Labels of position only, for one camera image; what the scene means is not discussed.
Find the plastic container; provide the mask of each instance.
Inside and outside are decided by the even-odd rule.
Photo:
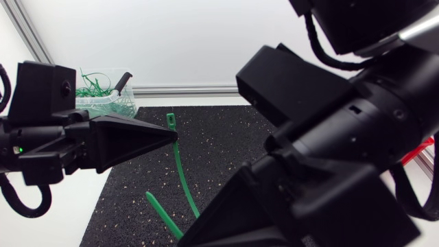
[[[126,117],[135,117],[137,107],[134,102],[134,93],[131,83],[132,76],[127,69],[88,69],[82,70],[84,75],[93,82],[99,83],[102,89],[114,89],[110,95],[102,97],[76,97],[76,108],[88,110],[90,118],[111,113]],[[78,71],[76,89],[92,88],[91,83],[83,80],[81,71]]]

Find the green cable tie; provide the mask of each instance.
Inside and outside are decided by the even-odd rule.
[[[167,125],[171,130],[176,130],[176,118],[173,113],[166,114],[167,118]],[[183,167],[181,165],[180,160],[180,151],[178,151],[178,142],[175,141],[172,143],[172,148],[174,149],[174,156],[176,157],[176,163],[177,163],[177,170],[178,175],[180,176],[181,184],[183,186],[183,190],[185,191],[187,201],[191,205],[191,209],[193,211],[193,214],[195,214],[195,217],[198,218],[200,216],[200,212],[198,212],[197,206],[195,205],[195,202],[193,201],[193,198],[191,196],[191,192],[189,191],[189,188],[186,183],[185,174],[183,173]]]
[[[162,208],[158,200],[152,195],[149,191],[146,192],[146,198],[152,205],[152,207],[156,210],[158,215],[162,218],[164,223],[169,227],[171,232],[176,236],[177,239],[183,237],[183,232],[178,228],[178,226],[172,221],[170,216],[166,213],[166,211]]]

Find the black cable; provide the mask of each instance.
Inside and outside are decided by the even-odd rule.
[[[12,209],[24,217],[40,217],[50,209],[52,194],[49,185],[38,186],[41,191],[41,204],[36,209],[30,209],[20,201],[14,187],[9,183],[5,174],[0,174],[0,187],[1,193]]]
[[[311,12],[305,14],[305,23],[307,24],[308,38],[311,42],[311,48],[313,49],[314,54],[316,55],[318,60],[320,60],[320,62],[323,62],[324,64],[337,69],[342,69],[346,71],[357,71],[369,67],[377,60],[376,58],[371,58],[361,63],[342,62],[328,56],[328,54],[324,52],[322,46],[318,41],[317,31],[316,27],[314,26]]]
[[[3,82],[3,85],[5,87],[5,92],[3,93],[3,99],[0,102],[0,113],[5,110],[6,106],[8,105],[9,99],[11,98],[11,81],[9,81],[9,77],[6,73],[5,68],[0,64],[0,78]]]
[[[396,199],[402,205],[405,212],[413,217],[420,219],[437,221],[439,220],[439,133],[434,135],[434,170],[433,182],[427,202],[422,207],[410,185],[409,178],[405,173],[402,164],[397,164],[390,168],[390,173],[396,183]]]

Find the speckled mat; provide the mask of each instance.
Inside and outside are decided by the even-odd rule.
[[[167,113],[176,115],[182,166],[200,212],[243,161],[264,154],[263,142],[274,130],[250,106],[140,108],[137,119],[166,126]],[[112,169],[81,246],[175,246],[146,191],[183,232],[191,226],[195,217],[168,145]]]

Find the white wall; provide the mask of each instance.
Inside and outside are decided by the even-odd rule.
[[[235,74],[262,45],[280,42],[321,64],[303,17],[288,0],[22,2],[56,63],[127,67],[137,86],[235,85]],[[321,32],[320,37],[334,54]]]
[[[16,84],[16,72],[17,65],[19,62],[23,62],[24,60],[31,60],[31,53],[27,49],[23,40],[19,33],[15,30],[14,25],[9,19],[9,16],[6,14],[4,9],[0,6],[0,63],[6,69],[8,73],[9,79],[11,81],[12,92],[15,89]],[[3,94],[4,88],[3,84],[0,83],[0,90]],[[6,109],[1,113],[1,115],[7,115],[9,112],[10,102]]]

